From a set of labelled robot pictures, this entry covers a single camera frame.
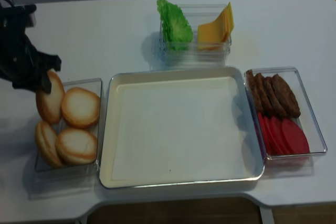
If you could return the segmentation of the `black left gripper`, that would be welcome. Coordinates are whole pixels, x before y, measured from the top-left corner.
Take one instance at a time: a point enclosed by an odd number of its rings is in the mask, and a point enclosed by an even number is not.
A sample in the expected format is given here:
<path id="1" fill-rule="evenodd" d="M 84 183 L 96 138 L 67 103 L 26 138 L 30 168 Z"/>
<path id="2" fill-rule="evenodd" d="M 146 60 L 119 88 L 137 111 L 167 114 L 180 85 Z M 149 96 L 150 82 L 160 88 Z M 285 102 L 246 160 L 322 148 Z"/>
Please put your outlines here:
<path id="1" fill-rule="evenodd" d="M 14 89 L 51 93 L 51 69 L 61 70 L 58 55 L 40 52 L 25 33 L 36 5 L 1 9 L 1 78 Z"/>

